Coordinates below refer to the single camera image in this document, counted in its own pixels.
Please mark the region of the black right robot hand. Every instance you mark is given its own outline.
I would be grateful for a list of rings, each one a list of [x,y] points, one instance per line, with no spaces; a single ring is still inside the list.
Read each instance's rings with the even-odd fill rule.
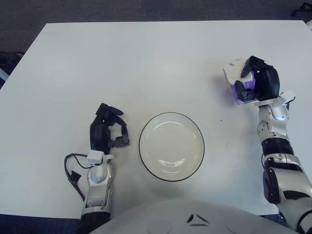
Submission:
[[[279,95],[280,81],[276,69],[264,60],[249,57],[234,83],[236,97],[242,102],[264,101]]]

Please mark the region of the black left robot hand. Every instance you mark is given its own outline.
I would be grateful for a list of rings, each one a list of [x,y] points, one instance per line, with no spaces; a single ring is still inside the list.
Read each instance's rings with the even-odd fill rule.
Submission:
[[[124,147],[130,144],[127,124],[120,117],[124,113],[112,106],[102,103],[96,111],[96,117],[90,125],[90,147],[91,150],[104,152],[105,155],[110,153],[111,148]],[[115,123],[121,126],[121,136],[111,139],[110,126]]]

